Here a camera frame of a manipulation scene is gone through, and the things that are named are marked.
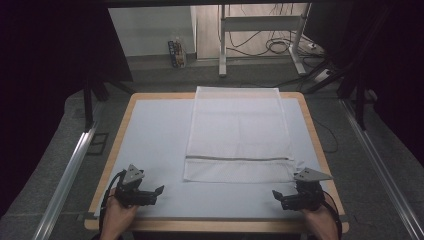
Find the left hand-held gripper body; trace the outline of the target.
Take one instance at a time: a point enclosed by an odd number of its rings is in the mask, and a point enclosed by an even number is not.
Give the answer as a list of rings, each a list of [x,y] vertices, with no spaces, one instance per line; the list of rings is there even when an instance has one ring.
[[[139,170],[133,164],[119,177],[115,189],[115,197],[124,207],[136,205],[136,198],[141,195],[139,186],[144,178],[144,171]]]

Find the white mesh laundry bag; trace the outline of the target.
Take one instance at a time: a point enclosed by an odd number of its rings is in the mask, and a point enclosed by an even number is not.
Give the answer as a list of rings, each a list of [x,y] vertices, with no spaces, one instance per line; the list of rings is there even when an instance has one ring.
[[[276,88],[199,87],[184,179],[213,183],[285,183],[296,162]]]

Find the aluminium rail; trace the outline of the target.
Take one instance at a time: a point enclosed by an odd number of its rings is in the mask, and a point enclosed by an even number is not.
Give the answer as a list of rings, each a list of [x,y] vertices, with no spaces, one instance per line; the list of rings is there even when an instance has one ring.
[[[84,131],[31,240],[49,240],[99,122]]]
[[[354,116],[355,111],[352,105],[348,100],[340,100],[339,103],[343,107],[352,129],[363,147],[367,158],[371,162],[376,175],[386,190],[388,197],[398,213],[403,225],[410,235],[411,240],[424,240],[424,227],[421,225],[406,197],[395,183],[374,143],[370,139],[368,132],[363,130],[356,121]]]

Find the black metal stand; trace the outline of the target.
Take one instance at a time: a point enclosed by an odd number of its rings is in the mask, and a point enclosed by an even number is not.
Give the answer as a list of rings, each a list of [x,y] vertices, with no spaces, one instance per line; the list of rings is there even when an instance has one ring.
[[[308,89],[302,90],[303,94],[312,94],[324,88],[325,86],[342,79],[337,90],[339,99],[347,99],[353,91],[356,91],[354,117],[362,130],[365,130],[364,124],[364,105],[365,105],[365,81],[362,78],[360,62],[353,60],[351,63],[335,71],[321,82],[316,83]]]
[[[88,77],[85,81],[83,88],[84,96],[84,115],[85,115],[85,128],[84,132],[88,133],[94,126],[93,116],[93,105],[91,94],[94,94],[96,99],[100,102],[105,102],[109,98],[109,92],[106,89],[106,83],[110,83],[112,86],[132,95],[136,91],[125,84],[113,80],[109,77],[90,78]]]

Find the wooden framed work board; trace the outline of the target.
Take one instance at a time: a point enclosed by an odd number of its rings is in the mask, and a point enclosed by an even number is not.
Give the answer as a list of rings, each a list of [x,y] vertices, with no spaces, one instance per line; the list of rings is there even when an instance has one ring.
[[[319,169],[318,155],[300,103],[281,99],[296,162],[295,173]],[[139,209],[143,219],[281,219],[292,212],[281,208],[272,191],[291,195],[294,181],[285,183],[213,183],[184,179],[194,100],[139,100],[113,154],[113,170],[130,164],[145,173],[142,189],[164,185],[153,206]]]

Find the pack of bottles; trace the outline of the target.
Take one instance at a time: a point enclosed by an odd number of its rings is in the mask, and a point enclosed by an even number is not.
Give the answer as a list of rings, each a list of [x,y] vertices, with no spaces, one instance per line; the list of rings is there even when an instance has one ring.
[[[182,44],[177,40],[168,42],[171,64],[174,68],[184,68],[186,66],[186,54]]]

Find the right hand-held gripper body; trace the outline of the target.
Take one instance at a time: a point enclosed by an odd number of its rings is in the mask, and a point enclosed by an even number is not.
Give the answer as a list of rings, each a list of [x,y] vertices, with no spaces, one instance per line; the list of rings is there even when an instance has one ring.
[[[304,168],[294,176],[296,181],[296,210],[317,210],[324,201],[321,181],[332,180],[333,177],[311,168]]]

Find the black curtain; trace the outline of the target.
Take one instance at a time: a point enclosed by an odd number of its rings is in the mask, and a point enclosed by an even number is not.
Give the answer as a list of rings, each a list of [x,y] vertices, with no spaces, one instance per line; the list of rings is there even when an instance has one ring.
[[[132,79],[102,0],[0,0],[0,217],[89,79]]]
[[[325,0],[304,35],[348,68],[338,95],[370,90],[374,109],[424,166],[424,0]]]

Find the white metal desk frame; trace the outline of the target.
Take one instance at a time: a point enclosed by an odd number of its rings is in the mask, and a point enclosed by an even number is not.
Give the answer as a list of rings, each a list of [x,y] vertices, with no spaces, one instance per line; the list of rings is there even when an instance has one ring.
[[[227,17],[225,6],[222,5],[219,25],[219,34],[221,37],[219,76],[225,77],[227,75],[226,34],[229,32],[248,31],[294,31],[295,38],[289,45],[288,50],[298,74],[305,76],[306,70],[299,57],[298,49],[310,6],[311,4],[307,3],[300,15]]]

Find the person's right hand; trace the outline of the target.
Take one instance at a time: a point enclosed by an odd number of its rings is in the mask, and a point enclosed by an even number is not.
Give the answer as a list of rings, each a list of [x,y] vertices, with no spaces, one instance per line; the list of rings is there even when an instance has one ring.
[[[339,240],[336,222],[325,206],[315,211],[302,209],[301,212],[308,230],[317,240]]]

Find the person's left hand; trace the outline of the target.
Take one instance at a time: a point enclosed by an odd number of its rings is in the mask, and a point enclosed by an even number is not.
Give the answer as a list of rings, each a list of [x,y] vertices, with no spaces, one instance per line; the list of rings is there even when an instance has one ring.
[[[133,222],[139,208],[138,205],[123,207],[116,199],[115,191],[112,188],[107,198],[99,240],[118,240]]]

